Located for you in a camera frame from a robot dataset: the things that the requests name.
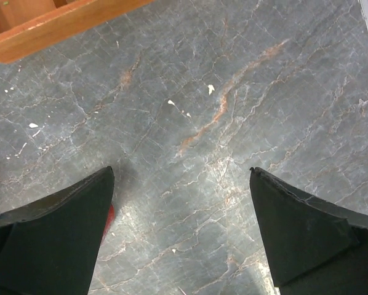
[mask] wooden board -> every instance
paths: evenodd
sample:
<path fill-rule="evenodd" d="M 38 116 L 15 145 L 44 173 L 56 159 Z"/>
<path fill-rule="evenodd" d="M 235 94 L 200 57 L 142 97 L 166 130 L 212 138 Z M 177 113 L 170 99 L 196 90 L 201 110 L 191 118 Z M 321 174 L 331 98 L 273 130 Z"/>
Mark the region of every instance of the wooden board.
<path fill-rule="evenodd" d="M 153 0 L 77 0 L 0 34 L 0 63 L 10 63 Z"/>
<path fill-rule="evenodd" d="M 53 0 L 0 0 L 0 33 L 55 10 Z"/>

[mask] marble floor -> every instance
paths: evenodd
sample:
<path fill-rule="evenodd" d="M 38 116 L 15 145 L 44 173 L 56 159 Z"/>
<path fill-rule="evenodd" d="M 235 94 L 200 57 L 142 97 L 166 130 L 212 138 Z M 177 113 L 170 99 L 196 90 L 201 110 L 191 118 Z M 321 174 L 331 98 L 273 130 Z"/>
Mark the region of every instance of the marble floor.
<path fill-rule="evenodd" d="M 157 0 L 0 65 L 0 212 L 107 165 L 89 294 L 278 294 L 251 166 L 368 214 L 360 4 Z"/>

